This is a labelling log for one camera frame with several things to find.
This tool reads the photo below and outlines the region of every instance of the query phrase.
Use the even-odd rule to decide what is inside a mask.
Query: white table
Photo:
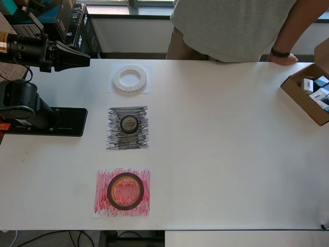
[[[327,247],[324,231],[166,231],[166,247]]]
[[[152,93],[107,93],[113,63],[153,66]],[[93,60],[38,73],[50,106],[88,109],[82,138],[6,135],[0,229],[318,229],[329,219],[329,125],[279,87],[307,66]],[[107,151],[109,107],[148,105],[150,148]],[[100,168],[151,170],[148,218],[93,218]]]

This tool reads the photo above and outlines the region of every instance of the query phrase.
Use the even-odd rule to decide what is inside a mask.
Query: orange part
[[[10,123],[0,123],[0,130],[9,130]]]

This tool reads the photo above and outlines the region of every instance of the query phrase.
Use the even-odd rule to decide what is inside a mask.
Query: white wall
[[[165,53],[173,30],[169,20],[93,19],[103,52]]]
[[[103,52],[165,53],[173,25],[169,20],[93,19]],[[293,49],[299,55],[311,55],[314,48],[329,38],[329,24],[315,23]]]

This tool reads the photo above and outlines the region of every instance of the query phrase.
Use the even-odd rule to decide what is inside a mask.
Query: hand
[[[278,58],[278,57],[273,56],[272,53],[270,53],[268,55],[267,62],[273,62],[278,65],[287,66],[287,65],[292,65],[294,63],[297,63],[298,59],[294,56],[294,54],[290,54],[286,58]]]

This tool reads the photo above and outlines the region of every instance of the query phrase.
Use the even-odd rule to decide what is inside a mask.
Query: white tape roll
[[[133,71],[137,72],[140,76],[140,81],[134,86],[125,86],[120,81],[120,77],[121,77],[122,73],[126,73],[129,70],[133,70]],[[136,65],[127,65],[127,66],[120,68],[115,73],[114,78],[113,78],[113,83],[117,87],[117,89],[120,91],[123,91],[125,93],[134,93],[134,92],[142,90],[146,86],[147,80],[148,80],[148,76],[147,76],[145,70],[143,70],[141,67],[136,66]]]

